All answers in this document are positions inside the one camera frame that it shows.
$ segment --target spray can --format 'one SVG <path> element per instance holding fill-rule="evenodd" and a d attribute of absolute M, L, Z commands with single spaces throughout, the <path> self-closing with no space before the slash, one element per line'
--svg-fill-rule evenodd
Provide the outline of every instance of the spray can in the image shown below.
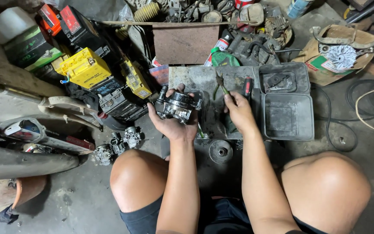
<path fill-rule="evenodd" d="M 214 47 L 219 47 L 221 51 L 226 50 L 227 47 L 229 47 L 229 39 L 230 39 L 229 35 L 226 35 L 224 38 L 220 38 Z M 213 66 L 211 63 L 211 53 L 203 66 L 204 67 Z"/>
<path fill-rule="evenodd" d="M 287 9 L 287 15 L 296 19 L 302 16 L 315 0 L 291 0 Z"/>

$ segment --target metal pipe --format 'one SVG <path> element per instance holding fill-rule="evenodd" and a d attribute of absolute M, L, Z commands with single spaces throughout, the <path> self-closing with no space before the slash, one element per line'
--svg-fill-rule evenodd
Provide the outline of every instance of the metal pipe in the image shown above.
<path fill-rule="evenodd" d="M 348 23 L 348 24 L 356 23 L 357 21 L 359 21 L 361 18 L 363 18 L 367 14 L 371 13 L 372 11 L 374 11 L 374 5 L 370 5 L 370 8 L 363 9 L 363 11 L 351 16 L 348 19 L 346 19 L 346 23 Z"/>
<path fill-rule="evenodd" d="M 3 84 L 0 84 L 0 93 L 9 95 L 11 97 L 20 98 L 23 100 L 27 100 L 30 102 L 34 102 L 37 104 L 43 104 L 46 100 L 45 97 L 41 97 L 39 95 L 27 93 L 12 87 L 5 86 Z"/>

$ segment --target floor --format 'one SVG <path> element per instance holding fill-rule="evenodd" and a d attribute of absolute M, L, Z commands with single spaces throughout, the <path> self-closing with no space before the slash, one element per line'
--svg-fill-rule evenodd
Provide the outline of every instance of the floor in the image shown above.
<path fill-rule="evenodd" d="M 322 15 L 321 11 L 319 9 L 313 14 L 319 17 Z M 333 17 L 328 17 L 328 19 L 337 20 Z M 300 23 L 294 22 L 295 26 L 293 24 L 294 30 L 304 28 L 303 20 L 299 19 L 298 21 Z M 306 43 L 303 36 L 302 34 L 297 35 L 302 41 L 296 40 L 294 47 L 298 47 L 298 43 Z M 346 79 L 324 89 L 330 96 L 334 118 L 355 118 L 355 113 L 346 104 L 344 95 L 347 86 L 357 79 L 373 79 L 373 77 L 359 73 L 351 79 Z M 367 88 L 357 89 L 354 97 L 359 97 Z M 325 97 L 318 91 L 312 91 L 311 96 L 314 100 L 314 112 L 326 116 Z M 147 115 L 139 119 L 137 123 L 146 136 L 139 148 L 159 154 L 161 134 L 153 127 Z M 325 122 L 315 121 L 314 124 L 314 141 L 287 141 L 285 143 L 290 157 L 302 157 L 324 150 L 332 150 L 325 136 Z M 356 132 L 359 144 L 353 152 L 344 154 L 363 168 L 372 185 L 372 197 L 369 205 L 352 233 L 371 234 L 374 233 L 374 130 L 360 122 L 348 123 L 348 125 Z M 350 148 L 354 143 L 350 132 L 340 125 L 331 124 L 329 132 L 333 143 L 338 147 Z M 107 130 L 102 135 L 97 133 L 94 135 L 97 136 L 95 138 L 96 144 L 101 144 L 109 141 L 111 132 Z M 238 191 L 240 188 L 240 151 L 236 151 L 234 158 L 229 163 L 215 164 L 208 156 L 209 146 L 209 141 L 196 142 L 200 187 L 218 195 L 234 195 L 234 191 Z M 51 175 L 48 186 L 39 196 L 18 207 L 16 210 L 20 214 L 18 221 L 11 225 L 0 223 L 0 234 L 33 234 L 36 231 L 46 234 L 128 234 L 129 231 L 120 218 L 119 207 L 113 199 L 109 187 L 112 166 L 99 165 L 92 155 L 83 161 L 85 162 L 80 167 Z"/>

